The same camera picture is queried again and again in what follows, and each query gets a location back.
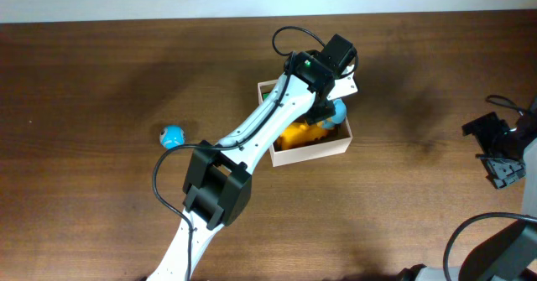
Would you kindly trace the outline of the yellow dog toy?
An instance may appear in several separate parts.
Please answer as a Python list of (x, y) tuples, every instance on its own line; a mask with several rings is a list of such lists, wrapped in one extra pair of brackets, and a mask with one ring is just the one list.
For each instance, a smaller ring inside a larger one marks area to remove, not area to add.
[(276, 140), (281, 150), (299, 148), (313, 143), (328, 135), (330, 131), (316, 124), (308, 125), (305, 122), (292, 122)]

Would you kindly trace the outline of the orange blue duck toy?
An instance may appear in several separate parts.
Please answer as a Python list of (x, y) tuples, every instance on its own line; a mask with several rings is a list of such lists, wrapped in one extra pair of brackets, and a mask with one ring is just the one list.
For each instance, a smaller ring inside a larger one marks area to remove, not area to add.
[(335, 114), (327, 119), (318, 122), (316, 125), (324, 129), (333, 129), (336, 125), (344, 122), (347, 116), (347, 107), (341, 99), (334, 101)]

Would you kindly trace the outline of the blue ball toy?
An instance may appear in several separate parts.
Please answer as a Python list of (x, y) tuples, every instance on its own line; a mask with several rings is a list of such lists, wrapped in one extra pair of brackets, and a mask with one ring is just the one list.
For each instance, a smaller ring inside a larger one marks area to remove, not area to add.
[(160, 132), (159, 141), (164, 148), (174, 148), (185, 143), (185, 133), (181, 127), (169, 125)]

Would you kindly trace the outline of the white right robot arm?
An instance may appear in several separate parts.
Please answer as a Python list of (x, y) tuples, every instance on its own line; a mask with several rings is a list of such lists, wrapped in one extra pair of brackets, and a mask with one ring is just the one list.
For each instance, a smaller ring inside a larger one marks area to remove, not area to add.
[[(465, 220), (448, 240), (441, 268), (418, 264), (403, 269), (395, 278), (403, 281), (535, 280), (529, 265), (536, 260), (536, 103), (524, 108), (507, 97), (489, 95), (486, 102), (515, 110), (519, 120), (510, 127), (490, 112), (462, 126), (465, 136), (472, 135), (482, 149), (476, 156), (498, 189), (524, 179), (522, 212), (488, 212)], [(471, 224), (492, 218), (514, 222), (479, 244), (466, 256), (463, 264), (449, 264), (451, 249), (458, 236)]]

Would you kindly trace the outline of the pink cardboard box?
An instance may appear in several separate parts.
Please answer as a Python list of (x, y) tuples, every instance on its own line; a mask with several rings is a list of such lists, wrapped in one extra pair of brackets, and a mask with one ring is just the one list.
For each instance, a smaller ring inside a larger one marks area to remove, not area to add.
[(344, 122), (339, 127), (336, 127), (333, 134), (330, 134), (327, 138), (323, 138), (317, 143), (289, 150), (281, 150), (275, 143), (273, 143), (268, 151), (273, 166), (277, 167), (336, 154), (343, 154), (347, 151), (352, 138), (352, 130), (348, 118), (346, 117)]

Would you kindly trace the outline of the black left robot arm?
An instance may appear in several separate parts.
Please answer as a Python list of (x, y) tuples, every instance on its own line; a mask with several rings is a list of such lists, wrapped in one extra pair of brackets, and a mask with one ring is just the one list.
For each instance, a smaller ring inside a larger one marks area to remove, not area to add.
[(297, 118), (310, 125), (336, 114), (334, 94), (357, 68), (357, 50), (334, 35), (322, 50), (290, 52), (273, 90), (234, 131), (216, 144), (192, 144), (183, 209), (163, 204), (180, 217), (179, 228), (150, 280), (188, 280), (213, 237), (230, 226), (248, 204), (259, 160)]

